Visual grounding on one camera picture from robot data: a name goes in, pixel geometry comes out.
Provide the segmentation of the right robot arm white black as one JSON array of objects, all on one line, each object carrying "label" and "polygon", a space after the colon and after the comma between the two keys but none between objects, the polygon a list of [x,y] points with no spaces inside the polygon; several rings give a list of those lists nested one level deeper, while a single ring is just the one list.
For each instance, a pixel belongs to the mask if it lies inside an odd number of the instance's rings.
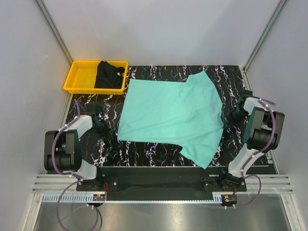
[{"label": "right robot arm white black", "polygon": [[244,118],[244,146],[227,164],[218,177],[218,186],[224,191],[245,185],[248,169],[263,154],[275,150],[281,139],[285,114],[270,109],[275,103],[258,98],[250,90],[240,94],[237,106],[224,120],[224,129],[236,126]]}]

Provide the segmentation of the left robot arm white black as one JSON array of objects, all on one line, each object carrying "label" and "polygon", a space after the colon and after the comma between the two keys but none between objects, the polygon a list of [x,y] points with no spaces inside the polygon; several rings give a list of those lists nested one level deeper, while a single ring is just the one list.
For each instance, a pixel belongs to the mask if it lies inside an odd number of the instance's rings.
[{"label": "left robot arm white black", "polygon": [[75,177],[79,185],[93,191],[106,190],[108,183],[102,171],[82,158],[80,140],[88,131],[101,138],[113,137],[99,104],[91,103],[86,109],[77,105],[77,116],[71,122],[45,133],[44,168],[47,173]]}]

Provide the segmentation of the teal t shirt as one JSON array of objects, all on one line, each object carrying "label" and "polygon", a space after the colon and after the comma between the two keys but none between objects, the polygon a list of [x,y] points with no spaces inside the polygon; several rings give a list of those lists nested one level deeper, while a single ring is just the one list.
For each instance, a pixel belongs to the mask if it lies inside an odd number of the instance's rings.
[{"label": "teal t shirt", "polygon": [[181,155],[205,169],[222,138],[222,107],[205,71],[185,82],[131,79],[117,139],[181,146]]}]

